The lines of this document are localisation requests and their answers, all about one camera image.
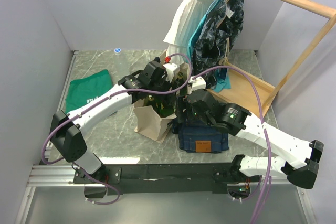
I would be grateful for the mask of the clear bottle blue cap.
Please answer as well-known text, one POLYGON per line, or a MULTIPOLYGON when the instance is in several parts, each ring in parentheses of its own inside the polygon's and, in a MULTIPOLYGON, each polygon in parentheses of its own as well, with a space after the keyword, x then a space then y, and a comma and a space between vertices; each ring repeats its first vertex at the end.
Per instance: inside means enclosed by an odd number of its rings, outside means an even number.
POLYGON ((114 49, 114 65, 120 78, 126 76, 129 73, 127 59, 121 48, 114 49))

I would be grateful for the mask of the beige canvas tote bag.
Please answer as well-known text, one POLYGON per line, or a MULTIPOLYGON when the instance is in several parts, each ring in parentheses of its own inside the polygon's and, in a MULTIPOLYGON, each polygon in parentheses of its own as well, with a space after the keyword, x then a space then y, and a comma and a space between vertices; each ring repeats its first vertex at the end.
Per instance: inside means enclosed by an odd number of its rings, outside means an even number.
MULTIPOLYGON (((170 62, 180 66, 180 72, 183 72, 185 75, 185 80, 188 79, 188 74, 190 72, 190 68, 184 60, 181 60, 181 63, 178 63, 175 60, 175 57, 172 57, 170 62)), ((174 79, 170 84, 173 84, 176 80, 177 74, 174 76, 174 79)), ((162 118, 159 115, 159 112, 156 113, 151 106, 146 106, 147 98, 137 101, 134 104, 133 112, 137 118, 137 127, 135 128, 135 132, 148 137, 158 143, 163 143, 166 138, 170 127, 173 123, 173 120, 176 119, 175 114, 175 105, 176 101, 173 104, 174 113, 168 117, 162 118)))

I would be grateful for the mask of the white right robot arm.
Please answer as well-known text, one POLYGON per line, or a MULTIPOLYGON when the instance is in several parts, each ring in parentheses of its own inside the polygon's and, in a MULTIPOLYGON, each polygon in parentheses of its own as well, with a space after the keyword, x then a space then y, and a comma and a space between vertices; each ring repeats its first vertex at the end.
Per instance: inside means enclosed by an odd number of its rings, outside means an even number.
POLYGON ((176 100, 179 119, 197 119, 222 133, 248 140, 274 153, 272 157, 238 154, 230 165, 235 181, 253 176, 285 178, 293 185, 313 188, 319 170, 324 144, 293 137, 236 103, 217 101, 205 89, 192 91, 176 100))

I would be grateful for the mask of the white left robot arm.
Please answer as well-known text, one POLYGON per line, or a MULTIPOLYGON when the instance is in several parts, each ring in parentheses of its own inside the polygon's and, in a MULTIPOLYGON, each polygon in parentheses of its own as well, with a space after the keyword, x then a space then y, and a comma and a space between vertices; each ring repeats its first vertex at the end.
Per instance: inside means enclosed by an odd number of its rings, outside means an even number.
POLYGON ((100 121, 128 107, 147 94, 170 94, 174 76, 179 72, 174 63, 150 61, 143 70, 123 76, 109 91, 92 102, 70 111, 57 111, 52 117, 48 141, 69 163, 83 168, 91 182, 104 179, 101 160, 88 150, 84 136, 100 121))

